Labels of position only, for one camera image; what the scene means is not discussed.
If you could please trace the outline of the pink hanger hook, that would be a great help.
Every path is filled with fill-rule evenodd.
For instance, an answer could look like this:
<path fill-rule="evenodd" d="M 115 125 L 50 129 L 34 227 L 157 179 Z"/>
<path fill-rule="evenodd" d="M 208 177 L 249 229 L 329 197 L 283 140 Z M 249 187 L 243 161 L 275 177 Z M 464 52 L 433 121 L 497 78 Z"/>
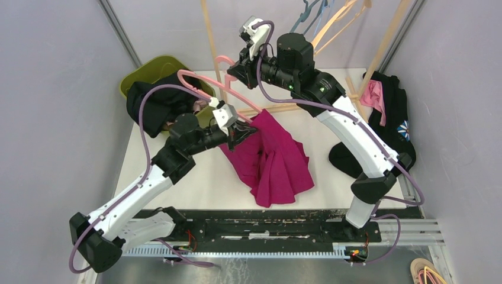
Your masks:
<path fill-rule="evenodd" d="M 227 63 L 228 65 L 235 64 L 235 62 L 232 59 L 230 59 L 228 56 L 223 56 L 223 55 L 217 56 L 215 58 L 215 62 L 216 62 L 216 67 L 218 67 L 219 63 Z M 224 83 L 222 83 L 221 80 L 214 80 L 214 79 L 209 78 L 207 76 L 196 74 L 193 71 L 181 69 L 181 70 L 177 71 L 177 77 L 180 80 L 180 82 L 183 84 L 184 87 L 198 93 L 202 98 L 208 99 L 209 100 L 208 104 L 212 107 L 216 107 L 216 105 L 217 105 L 215 102 L 216 99 L 213 99 L 213 97 L 210 96 L 209 94 L 207 94 L 205 91 L 203 91 L 201 89 L 197 89 L 195 86 L 188 83 L 188 81 L 186 81 L 185 77 L 196 78 L 196 79 L 203 81 L 204 83 L 218 87 L 219 90 L 223 91 L 224 93 L 230 94 L 231 96 L 237 98 L 241 102 L 244 102 L 250 109 L 253 110 L 253 112 L 255 112 L 257 114 L 259 114 L 263 111 L 263 109 L 261 107 L 257 106 L 251 100 L 247 99 L 244 95 L 238 93 L 237 91 L 235 91 L 234 89 L 231 88 L 231 83 L 237 80 L 235 77 L 233 77 L 231 75 L 225 74 L 224 75 Z M 239 111 L 237 112 L 237 114 L 244 121 L 251 122 L 251 119 L 248 118 L 246 114 L 243 114 Z"/>

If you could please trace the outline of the magenta skirt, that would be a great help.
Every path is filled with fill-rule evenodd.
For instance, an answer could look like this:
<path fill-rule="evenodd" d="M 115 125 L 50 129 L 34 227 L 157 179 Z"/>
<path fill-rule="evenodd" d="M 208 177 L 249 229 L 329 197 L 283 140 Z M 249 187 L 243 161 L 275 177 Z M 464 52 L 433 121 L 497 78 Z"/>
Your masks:
<path fill-rule="evenodd" d="M 250 125 L 257 132 L 233 151 L 226 144 L 219 148 L 259 206 L 294 203 L 296 195 L 314 187 L 303 144 L 266 110 L 254 116 Z"/>

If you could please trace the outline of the light blue hanger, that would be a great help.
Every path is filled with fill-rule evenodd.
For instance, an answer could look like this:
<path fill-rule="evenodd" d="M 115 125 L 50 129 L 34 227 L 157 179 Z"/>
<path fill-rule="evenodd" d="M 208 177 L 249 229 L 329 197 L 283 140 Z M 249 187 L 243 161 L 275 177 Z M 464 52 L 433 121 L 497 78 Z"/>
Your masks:
<path fill-rule="evenodd" d="M 332 12 L 335 2 L 336 2 L 335 0 L 321 2 L 321 5 L 317 11 L 316 16 L 314 17 L 312 22 L 309 23 L 307 28 L 303 31 L 303 35 L 306 35 L 311 30 L 312 27 L 315 27 L 313 34 L 317 35 L 323 17 L 325 15 L 329 15 Z"/>

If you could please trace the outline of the light pink dress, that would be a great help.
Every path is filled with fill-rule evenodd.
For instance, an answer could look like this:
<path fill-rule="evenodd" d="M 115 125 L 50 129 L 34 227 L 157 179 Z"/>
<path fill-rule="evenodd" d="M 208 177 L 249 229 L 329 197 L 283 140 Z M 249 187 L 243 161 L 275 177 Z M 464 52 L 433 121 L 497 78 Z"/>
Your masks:
<path fill-rule="evenodd" d="M 194 102 L 192 109 L 193 109 L 193 112 L 196 113 L 196 112 L 202 111 L 207 106 L 208 106 L 208 102 L 203 101 L 203 100 L 197 100 Z"/>

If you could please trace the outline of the grey-blue plastic hanger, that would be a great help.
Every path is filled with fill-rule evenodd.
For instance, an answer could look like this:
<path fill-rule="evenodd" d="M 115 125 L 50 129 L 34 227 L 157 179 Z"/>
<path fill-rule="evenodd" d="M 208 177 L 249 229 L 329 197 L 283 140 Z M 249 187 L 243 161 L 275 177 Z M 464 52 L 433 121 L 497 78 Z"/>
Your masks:
<path fill-rule="evenodd" d="M 307 28 L 303 31 L 303 35 L 306 35 L 306 33 L 311 29 L 311 27 L 313 26 L 313 24 L 318 19 L 321 18 L 321 16 L 323 15 L 324 10 L 329 5 L 328 0 L 322 0 L 322 1 L 321 0 L 314 0 L 312 2 L 308 2 L 306 0 L 303 0 L 303 3 L 305 4 L 304 11 L 302 13 L 300 13 L 300 16 L 298 17 L 298 19 L 296 20 L 296 22 L 294 23 L 294 25 L 290 29 L 290 33 L 296 32 L 298 26 L 301 23 L 304 23 L 304 22 L 306 22 L 309 19 L 310 15 L 311 15 L 311 12 L 312 12 L 312 9 L 319 3 L 320 5 L 319 5 L 318 11 L 316 13 L 316 16 L 311 20 L 311 22 L 309 23 L 309 25 L 307 26 Z"/>

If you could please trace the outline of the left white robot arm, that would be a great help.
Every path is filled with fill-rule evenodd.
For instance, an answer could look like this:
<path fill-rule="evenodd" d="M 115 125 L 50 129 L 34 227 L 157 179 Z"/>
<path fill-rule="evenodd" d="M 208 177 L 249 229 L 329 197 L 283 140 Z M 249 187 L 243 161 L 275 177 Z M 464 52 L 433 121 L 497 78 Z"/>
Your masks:
<path fill-rule="evenodd" d="M 177 241 L 186 233 L 186 224 L 165 211 L 133 221 L 155 197 L 177 184 L 195 167 L 194 155 L 219 145 L 229 149 L 257 132 L 249 123 L 232 120 L 229 126 L 199 126 L 193 114 L 180 115 L 169 130 L 165 145 L 148 157 L 146 170 L 125 190 L 88 215 L 77 212 L 69 220 L 73 243 L 69 268 L 80 254 L 97 273 L 112 267 L 124 252 L 149 241 L 169 237 Z"/>

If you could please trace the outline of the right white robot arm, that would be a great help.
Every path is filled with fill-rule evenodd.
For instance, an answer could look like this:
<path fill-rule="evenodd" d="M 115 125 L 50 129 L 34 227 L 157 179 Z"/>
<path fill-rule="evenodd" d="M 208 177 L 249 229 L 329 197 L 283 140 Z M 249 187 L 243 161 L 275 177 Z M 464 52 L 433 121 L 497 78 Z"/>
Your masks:
<path fill-rule="evenodd" d="M 358 114 L 341 84 L 315 68 L 313 45 L 302 34 L 281 35 L 275 56 L 267 55 L 264 35 L 242 31 L 240 37 L 246 47 L 227 73 L 249 89 L 267 83 L 289 91 L 290 101 L 334 132 L 361 166 L 362 173 L 351 185 L 354 197 L 342 225 L 344 238 L 358 241 L 377 203 L 394 186 L 397 173 L 410 167 L 410 155 L 397 153 L 383 142 Z"/>

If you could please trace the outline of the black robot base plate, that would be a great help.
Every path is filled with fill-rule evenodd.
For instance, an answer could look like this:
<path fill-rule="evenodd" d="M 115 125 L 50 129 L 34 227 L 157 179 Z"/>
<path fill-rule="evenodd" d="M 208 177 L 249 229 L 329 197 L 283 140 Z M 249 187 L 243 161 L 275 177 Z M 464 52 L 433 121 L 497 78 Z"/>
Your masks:
<path fill-rule="evenodd" d="M 187 244 L 197 253 L 317 253 L 333 244 L 381 242 L 377 222 L 357 229 L 344 209 L 195 210 L 163 209 L 175 221 L 163 240 Z"/>

